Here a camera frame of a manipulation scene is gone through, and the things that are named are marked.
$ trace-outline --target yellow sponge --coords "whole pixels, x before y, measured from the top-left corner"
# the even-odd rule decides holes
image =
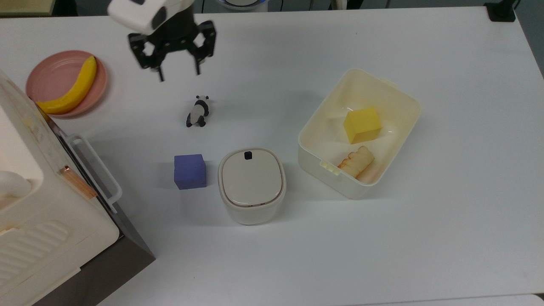
[[[344,129],[351,144],[376,139],[381,130],[380,118],[374,107],[348,112]]]

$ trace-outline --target blue cube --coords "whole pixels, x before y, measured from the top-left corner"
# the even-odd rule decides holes
[[[206,164],[202,154],[174,156],[174,183],[180,190],[206,186]]]

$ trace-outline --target bread roll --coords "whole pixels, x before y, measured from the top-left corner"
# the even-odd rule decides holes
[[[351,152],[338,167],[349,175],[357,178],[370,163],[374,161],[374,155],[364,145],[357,152]]]

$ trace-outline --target yellow banana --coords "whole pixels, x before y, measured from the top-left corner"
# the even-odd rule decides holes
[[[75,84],[62,97],[36,102],[36,104],[47,114],[60,115],[74,109],[85,98],[96,76],[96,60],[94,56],[89,57],[83,63]]]

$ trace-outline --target panda figurine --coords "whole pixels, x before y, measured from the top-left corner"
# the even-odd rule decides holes
[[[187,116],[187,127],[197,125],[203,127],[206,125],[204,117],[209,115],[209,108],[206,102],[209,100],[208,96],[196,96],[197,101],[195,106]]]

